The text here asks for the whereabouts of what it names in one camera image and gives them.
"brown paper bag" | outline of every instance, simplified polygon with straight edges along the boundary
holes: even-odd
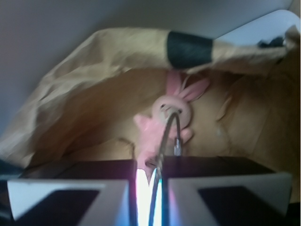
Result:
[[[297,43],[300,35],[292,31],[286,46],[276,48],[238,47],[155,29],[96,32],[41,80],[2,136],[0,158],[28,167],[85,151],[105,153],[114,147],[106,146],[110,140],[135,146],[133,116],[150,115],[152,103],[165,93],[167,70],[175,67],[197,73],[189,82],[211,80],[207,92],[191,103],[194,137],[185,155],[246,156],[289,171],[292,199],[300,200]]]

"cable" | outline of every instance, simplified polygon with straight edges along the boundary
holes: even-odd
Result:
[[[161,141],[161,145],[159,148],[159,155],[158,155],[158,162],[157,162],[157,170],[156,175],[154,178],[154,186],[152,188],[151,194],[151,202],[150,202],[150,217],[149,217],[149,226],[153,226],[154,224],[154,215],[155,215],[155,207],[156,207],[156,197],[157,197],[157,190],[158,184],[160,179],[162,178],[162,166],[164,160],[164,153],[167,145],[168,135],[171,129],[171,125],[173,123],[174,118],[176,119],[176,126],[177,126],[177,138],[179,141],[181,140],[181,129],[180,129],[180,119],[178,113],[172,113],[167,121],[164,135]]]

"bunny face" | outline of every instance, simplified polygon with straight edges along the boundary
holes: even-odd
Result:
[[[188,87],[182,84],[181,75],[175,70],[169,71],[166,81],[166,95],[158,98],[152,106],[152,117],[166,125],[168,118],[177,112],[181,129],[191,120],[191,108],[188,102],[198,99],[209,86],[208,79],[202,79]]]
[[[163,125],[174,112],[179,115],[181,129],[185,128],[191,120],[191,109],[186,101],[174,96],[162,96],[152,106],[152,117]]]

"pink bunny figurine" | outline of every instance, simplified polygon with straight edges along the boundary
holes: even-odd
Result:
[[[193,135],[192,131],[186,128],[191,120],[191,109],[188,102],[198,99],[209,84],[209,79],[202,79],[184,89],[180,73],[170,71],[167,74],[166,95],[159,97],[153,104],[152,118],[141,114],[134,116],[134,122],[140,130],[138,144],[140,154],[137,158],[137,168],[146,172],[148,180],[153,169],[146,166],[145,163],[157,155],[169,116],[174,112],[179,113],[181,139],[183,144],[186,143]],[[172,140],[176,138],[175,121],[171,127],[169,138]]]

